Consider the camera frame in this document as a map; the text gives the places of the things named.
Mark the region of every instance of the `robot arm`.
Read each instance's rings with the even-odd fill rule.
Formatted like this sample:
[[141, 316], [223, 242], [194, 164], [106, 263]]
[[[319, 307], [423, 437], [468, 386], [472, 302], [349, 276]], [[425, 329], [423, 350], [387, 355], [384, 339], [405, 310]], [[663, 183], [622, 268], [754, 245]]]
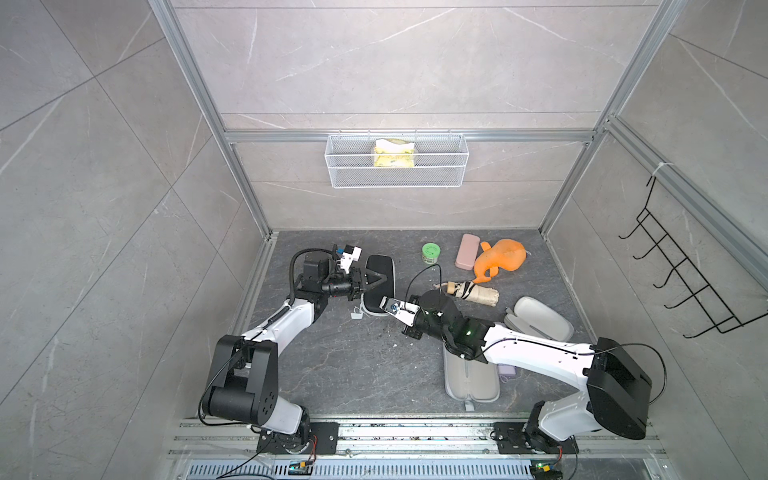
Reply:
[[440, 290], [407, 303], [384, 298], [381, 307], [406, 325], [407, 336], [420, 339], [426, 333], [463, 359], [518, 366], [578, 389], [564, 399], [536, 404], [525, 434], [537, 450], [557, 452], [572, 435], [602, 428], [628, 439], [645, 437], [651, 381], [613, 340], [600, 338], [593, 346], [524, 335], [463, 316]]
[[[334, 246], [333, 251], [322, 251], [320, 256], [306, 256], [303, 274], [277, 312], [242, 336], [226, 335], [219, 340], [200, 401], [206, 415], [275, 432], [288, 452], [307, 445], [310, 418], [305, 408], [279, 395], [278, 356], [317, 321], [331, 296], [356, 300], [387, 281], [387, 275], [367, 269], [367, 279], [377, 280], [363, 281], [362, 271], [351, 266], [359, 257], [356, 247], [336, 250]], [[293, 259], [306, 252], [300, 251]], [[426, 333], [463, 359], [518, 366], [578, 390], [564, 399], [536, 404], [525, 426], [532, 448], [557, 452], [572, 435], [601, 428], [629, 439], [644, 438], [651, 381], [613, 340], [599, 339], [593, 346], [527, 336], [488, 320], [463, 316], [440, 290], [412, 296], [407, 303], [391, 297], [391, 283], [377, 294], [381, 290], [389, 292], [379, 297], [380, 311], [403, 322], [407, 336], [420, 339]], [[250, 369], [248, 377], [236, 374], [246, 368]]]
[[[364, 283], [362, 271], [352, 266], [360, 249], [308, 249], [303, 273], [292, 285], [289, 298], [268, 319], [241, 336], [225, 335], [217, 343], [208, 376], [208, 388], [200, 401], [205, 415], [255, 425], [279, 434], [287, 451], [307, 444], [310, 420], [305, 408], [289, 402], [278, 392], [277, 358], [306, 327], [312, 325], [331, 296], [359, 299], [387, 280], [386, 275], [365, 270], [372, 283]], [[248, 376], [237, 370], [249, 369]]]

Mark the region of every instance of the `orange plush toy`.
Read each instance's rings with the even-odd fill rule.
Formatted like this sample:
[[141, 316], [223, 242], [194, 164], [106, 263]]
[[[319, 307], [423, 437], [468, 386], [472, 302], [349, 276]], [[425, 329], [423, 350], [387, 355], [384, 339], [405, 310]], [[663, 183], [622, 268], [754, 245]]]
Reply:
[[[525, 261], [525, 247], [520, 242], [505, 238], [496, 242], [493, 248], [488, 242], [480, 243], [480, 246], [483, 253], [475, 260], [475, 283], [490, 282], [491, 276], [498, 275], [499, 267], [511, 272]], [[490, 270], [491, 276], [485, 276], [487, 270]]]

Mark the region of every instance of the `gray tile wall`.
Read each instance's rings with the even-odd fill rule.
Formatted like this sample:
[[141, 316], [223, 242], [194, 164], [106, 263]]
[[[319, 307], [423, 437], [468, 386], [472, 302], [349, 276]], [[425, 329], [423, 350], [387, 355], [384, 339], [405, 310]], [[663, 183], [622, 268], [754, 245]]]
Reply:
[[192, 3], [177, 15], [230, 128], [592, 127], [656, 8]]
[[[227, 128], [289, 130], [592, 128], [657, 2], [174, 4]], [[460, 188], [334, 190], [323, 145], [238, 146], [280, 230], [538, 227], [579, 149], [470, 144]]]
[[0, 477], [149, 478], [260, 235], [149, 5], [0, 14]]
[[768, 249], [766, 25], [768, 2], [692, 0], [622, 116]]
[[[692, 0], [634, 90], [622, 118], [768, 246], [768, 4]], [[651, 420], [684, 478], [764, 478], [768, 461], [768, 319], [720, 334], [688, 301], [675, 274], [636, 225], [649, 174], [609, 139], [581, 178], [550, 241], [595, 331], [649, 342], [671, 361], [670, 388]], [[766, 312], [768, 293], [672, 196], [656, 185], [649, 208], [727, 305], [744, 321]], [[650, 229], [660, 238], [659, 230]], [[665, 240], [674, 262], [683, 253]], [[693, 268], [683, 275], [704, 285]], [[709, 291], [715, 319], [730, 314]], [[653, 358], [633, 352], [652, 369]], [[690, 449], [691, 439], [697, 447]]]

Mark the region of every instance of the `white wire basket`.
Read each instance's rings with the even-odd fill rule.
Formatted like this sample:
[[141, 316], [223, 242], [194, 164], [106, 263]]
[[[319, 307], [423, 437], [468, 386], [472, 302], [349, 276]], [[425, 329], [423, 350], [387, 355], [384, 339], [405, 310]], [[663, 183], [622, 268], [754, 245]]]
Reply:
[[[413, 167], [374, 166], [379, 155], [373, 148], [380, 138], [413, 142]], [[460, 187], [468, 159], [463, 134], [333, 134], [326, 143], [326, 164], [334, 188]]]

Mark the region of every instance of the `pink box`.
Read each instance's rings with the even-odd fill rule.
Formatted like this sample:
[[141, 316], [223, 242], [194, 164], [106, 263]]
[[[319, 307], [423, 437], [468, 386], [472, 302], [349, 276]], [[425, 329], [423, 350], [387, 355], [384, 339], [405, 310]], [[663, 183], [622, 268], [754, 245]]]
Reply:
[[478, 258], [479, 247], [480, 237], [465, 233], [462, 237], [462, 245], [458, 248], [458, 255], [456, 255], [456, 266], [464, 270], [472, 270], [475, 266], [475, 260]]

